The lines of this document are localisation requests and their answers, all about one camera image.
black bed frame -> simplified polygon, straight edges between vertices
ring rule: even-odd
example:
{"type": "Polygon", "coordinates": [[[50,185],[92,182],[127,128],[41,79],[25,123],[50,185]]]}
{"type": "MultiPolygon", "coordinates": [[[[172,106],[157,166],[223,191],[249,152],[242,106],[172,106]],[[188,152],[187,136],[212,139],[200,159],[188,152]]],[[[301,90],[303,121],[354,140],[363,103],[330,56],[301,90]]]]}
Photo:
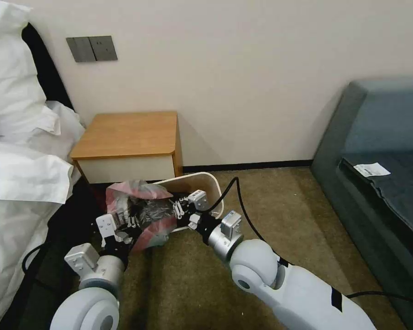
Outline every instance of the black bed frame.
{"type": "MultiPolygon", "coordinates": [[[[55,64],[31,24],[23,29],[22,38],[31,49],[46,98],[73,109],[55,64]]],[[[90,241],[91,224],[99,215],[101,212],[89,187],[83,179],[79,180],[73,188],[73,195],[49,220],[47,244],[31,262],[11,306],[0,322],[0,330],[49,329],[56,309],[70,293],[76,278],[64,262],[64,255],[71,247],[90,241]],[[40,287],[34,278],[55,288],[56,292],[40,287]]]]}

paper receipt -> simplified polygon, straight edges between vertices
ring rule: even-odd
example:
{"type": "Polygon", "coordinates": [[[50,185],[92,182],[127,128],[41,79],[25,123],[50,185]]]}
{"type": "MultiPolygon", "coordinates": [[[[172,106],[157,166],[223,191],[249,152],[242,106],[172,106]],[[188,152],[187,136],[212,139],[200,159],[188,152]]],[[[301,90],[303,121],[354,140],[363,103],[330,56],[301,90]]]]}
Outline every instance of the paper receipt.
{"type": "Polygon", "coordinates": [[[353,167],[357,170],[362,176],[384,176],[389,175],[390,172],[382,167],[379,163],[373,164],[358,164],[353,167]]]}

wastebasket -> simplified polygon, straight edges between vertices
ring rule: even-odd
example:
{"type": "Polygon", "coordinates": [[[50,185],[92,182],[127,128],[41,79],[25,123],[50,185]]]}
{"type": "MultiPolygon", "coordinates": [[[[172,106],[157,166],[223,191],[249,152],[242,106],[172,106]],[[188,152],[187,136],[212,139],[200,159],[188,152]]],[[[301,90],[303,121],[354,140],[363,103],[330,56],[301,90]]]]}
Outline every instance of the wastebasket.
{"type": "MultiPolygon", "coordinates": [[[[209,206],[213,205],[222,195],[219,183],[214,175],[207,172],[198,172],[187,174],[185,176],[178,176],[173,179],[156,182],[165,187],[169,192],[174,193],[193,193],[200,189],[206,192],[209,206]]],[[[224,203],[220,202],[218,206],[212,211],[212,215],[217,219],[223,213],[224,203]]],[[[176,228],[174,231],[186,229],[188,227],[176,228]]]]}

wooden nightstand top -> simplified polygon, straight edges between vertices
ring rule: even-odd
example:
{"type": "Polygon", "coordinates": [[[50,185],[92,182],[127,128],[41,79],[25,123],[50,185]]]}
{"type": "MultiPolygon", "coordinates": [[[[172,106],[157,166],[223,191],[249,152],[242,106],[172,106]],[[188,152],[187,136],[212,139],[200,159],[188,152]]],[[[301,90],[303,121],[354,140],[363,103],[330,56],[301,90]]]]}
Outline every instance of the wooden nightstand top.
{"type": "Polygon", "coordinates": [[[176,150],[176,111],[98,114],[71,152],[74,160],[158,156],[176,150]]]}

nightstand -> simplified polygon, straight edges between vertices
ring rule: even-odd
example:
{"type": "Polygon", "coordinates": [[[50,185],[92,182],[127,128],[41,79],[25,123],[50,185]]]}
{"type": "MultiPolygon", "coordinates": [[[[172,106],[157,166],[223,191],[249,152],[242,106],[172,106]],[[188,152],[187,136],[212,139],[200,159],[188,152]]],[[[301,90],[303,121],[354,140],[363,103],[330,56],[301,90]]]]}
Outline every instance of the nightstand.
{"type": "Polygon", "coordinates": [[[71,152],[89,183],[182,175],[176,111],[98,114],[71,152]]]}

